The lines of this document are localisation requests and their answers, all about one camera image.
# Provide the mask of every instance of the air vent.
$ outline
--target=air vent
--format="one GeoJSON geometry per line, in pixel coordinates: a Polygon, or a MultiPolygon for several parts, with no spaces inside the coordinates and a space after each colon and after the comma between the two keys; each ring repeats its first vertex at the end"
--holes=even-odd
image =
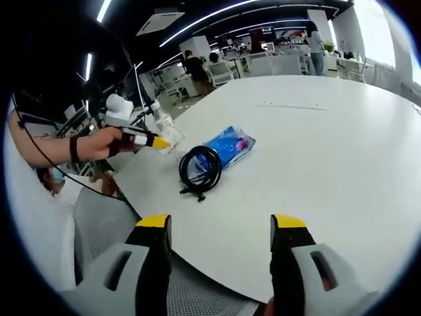
{"type": "Polygon", "coordinates": [[[163,30],[179,19],[184,12],[156,13],[141,27],[136,36],[163,30]]]}

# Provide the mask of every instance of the coiled cable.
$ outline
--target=coiled cable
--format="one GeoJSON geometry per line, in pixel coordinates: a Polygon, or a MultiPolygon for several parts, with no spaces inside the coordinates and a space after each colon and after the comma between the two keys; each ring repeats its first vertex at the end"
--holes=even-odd
{"type": "Polygon", "coordinates": [[[203,192],[216,186],[222,174],[222,162],[215,150],[206,146],[196,146],[182,157],[178,166],[180,179],[186,186],[180,194],[192,193],[201,202],[205,199],[203,192]],[[192,159],[201,162],[201,173],[189,177],[189,164],[192,159]]]}

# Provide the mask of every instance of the hand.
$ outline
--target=hand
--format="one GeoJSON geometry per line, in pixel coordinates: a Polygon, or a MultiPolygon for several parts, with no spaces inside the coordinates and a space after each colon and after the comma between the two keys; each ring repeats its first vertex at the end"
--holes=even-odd
{"type": "Polygon", "coordinates": [[[109,145],[113,140],[121,140],[122,131],[115,127],[106,127],[92,136],[78,139],[78,156],[81,161],[101,160],[110,155],[109,145]]]}

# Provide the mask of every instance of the desk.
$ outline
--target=desk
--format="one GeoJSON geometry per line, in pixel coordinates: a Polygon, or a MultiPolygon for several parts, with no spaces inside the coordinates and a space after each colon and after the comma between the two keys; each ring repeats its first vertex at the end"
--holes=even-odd
{"type": "Polygon", "coordinates": [[[178,193],[174,157],[153,149],[114,177],[142,217],[173,216],[174,251],[208,277],[267,302],[272,213],[302,218],[369,290],[384,291],[407,264],[421,226],[421,117],[409,101],[335,78],[245,78],[175,123],[186,136],[180,150],[229,125],[257,141],[202,203],[178,193]],[[326,110],[274,107],[315,104],[326,110]]]}

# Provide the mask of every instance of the wristband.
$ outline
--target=wristband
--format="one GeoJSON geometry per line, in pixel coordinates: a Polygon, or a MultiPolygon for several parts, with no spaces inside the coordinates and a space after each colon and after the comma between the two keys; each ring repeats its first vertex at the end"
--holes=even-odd
{"type": "Polygon", "coordinates": [[[78,137],[70,138],[70,158],[73,163],[79,163],[80,159],[78,156],[78,137]]]}

